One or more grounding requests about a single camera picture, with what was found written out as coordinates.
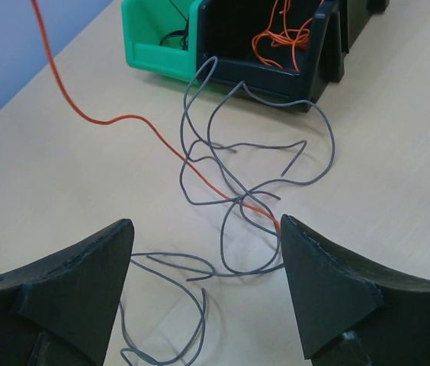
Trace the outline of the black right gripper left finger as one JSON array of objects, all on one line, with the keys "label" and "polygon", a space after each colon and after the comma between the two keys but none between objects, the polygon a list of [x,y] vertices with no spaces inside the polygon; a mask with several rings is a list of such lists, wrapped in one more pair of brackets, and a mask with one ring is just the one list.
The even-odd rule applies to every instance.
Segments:
[{"label": "black right gripper left finger", "polygon": [[122,219],[0,274],[0,365],[102,365],[133,241]]}]

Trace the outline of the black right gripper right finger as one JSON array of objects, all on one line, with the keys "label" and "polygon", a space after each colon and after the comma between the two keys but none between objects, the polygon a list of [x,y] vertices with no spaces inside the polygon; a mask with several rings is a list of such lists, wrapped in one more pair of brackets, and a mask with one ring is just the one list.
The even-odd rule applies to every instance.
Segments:
[{"label": "black right gripper right finger", "polygon": [[430,365],[429,279],[373,262],[288,215],[281,248],[306,360]]}]

